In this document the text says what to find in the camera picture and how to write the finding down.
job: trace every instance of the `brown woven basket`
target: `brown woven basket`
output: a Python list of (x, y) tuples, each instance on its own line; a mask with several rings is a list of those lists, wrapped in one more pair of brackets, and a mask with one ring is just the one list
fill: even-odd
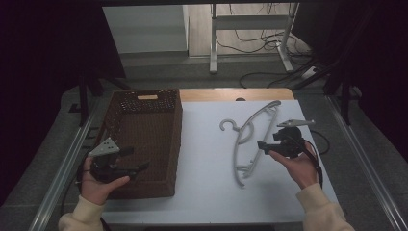
[(179, 90), (121, 90), (112, 95), (96, 145), (107, 137), (133, 146), (118, 167), (132, 169), (150, 161), (135, 181), (111, 192), (110, 199), (167, 197), (175, 194), (183, 108)]

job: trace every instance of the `finger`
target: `finger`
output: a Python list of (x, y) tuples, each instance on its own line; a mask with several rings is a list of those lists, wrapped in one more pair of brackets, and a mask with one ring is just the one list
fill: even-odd
[(282, 156), (281, 154), (275, 152), (275, 151), (269, 151), (269, 155), (273, 158), (273, 160), (279, 162), (282, 164), (284, 167), (290, 164), (291, 160), (288, 158)]
[(130, 181), (129, 176), (123, 176), (123, 177), (120, 177), (118, 179), (115, 179), (113, 182), (111, 182), (109, 184), (106, 184), (105, 187), (106, 187), (107, 191), (110, 193), (113, 190), (125, 185), (129, 181)]
[(307, 149), (310, 153), (312, 153), (312, 155), (314, 155), (315, 158), (316, 158), (317, 155), (316, 155), (315, 151), (313, 150), (312, 145), (311, 145), (309, 142), (306, 141), (306, 142), (305, 142), (305, 146), (306, 146), (306, 149)]
[(90, 170), (90, 165), (92, 164), (92, 157), (87, 157), (84, 161), (84, 170)]

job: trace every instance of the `white tabletop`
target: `white tabletop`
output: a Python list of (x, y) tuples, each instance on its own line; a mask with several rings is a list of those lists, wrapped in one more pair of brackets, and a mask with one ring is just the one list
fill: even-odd
[[(177, 224), (248, 224), (302, 221), (303, 209), (295, 194), (299, 187), (284, 167), (269, 155), (262, 155), (253, 174), (235, 181), (233, 150), (238, 132), (230, 124), (221, 131), (225, 118), (242, 126), (255, 112), (270, 101), (191, 102), (183, 103), (183, 127), (176, 193), (173, 197), (111, 200), (103, 218), (108, 223), (134, 225)], [(296, 100), (281, 100), (275, 123), (288, 119), (305, 119)], [(264, 139), (270, 116), (260, 114), (255, 120), (253, 138), (240, 145), (240, 164), (248, 164), (258, 151), (256, 141)], [(272, 134), (279, 127), (273, 126)], [(308, 126), (299, 127), (303, 138), (313, 142)], [(322, 162), (323, 190), (337, 202)]]

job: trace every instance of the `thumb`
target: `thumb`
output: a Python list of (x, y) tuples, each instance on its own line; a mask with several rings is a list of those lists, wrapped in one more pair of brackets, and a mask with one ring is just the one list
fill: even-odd
[(87, 157), (84, 161), (84, 170), (89, 170), (90, 169), (90, 165), (92, 164), (92, 157)]
[(282, 156), (281, 154), (275, 151), (269, 151), (269, 155), (273, 158), (273, 160), (279, 162), (284, 167), (287, 167), (291, 162), (291, 160), (289, 160), (288, 158)]
[(130, 181), (130, 177), (129, 176), (123, 176), (120, 177), (118, 179), (115, 179), (113, 182), (106, 184), (106, 190), (110, 193), (113, 190), (125, 185), (126, 183), (128, 183)]

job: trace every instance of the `sleeve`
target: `sleeve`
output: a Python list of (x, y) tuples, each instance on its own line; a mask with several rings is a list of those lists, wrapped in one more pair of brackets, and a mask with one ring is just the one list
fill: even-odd
[(303, 189), (296, 196), (305, 210), (305, 219), (303, 220), (305, 231), (354, 230), (345, 221), (340, 205), (329, 201), (319, 183)]
[(73, 213), (63, 215), (58, 223), (60, 231), (102, 231), (100, 221), (104, 205), (96, 205), (85, 200), (81, 195)]

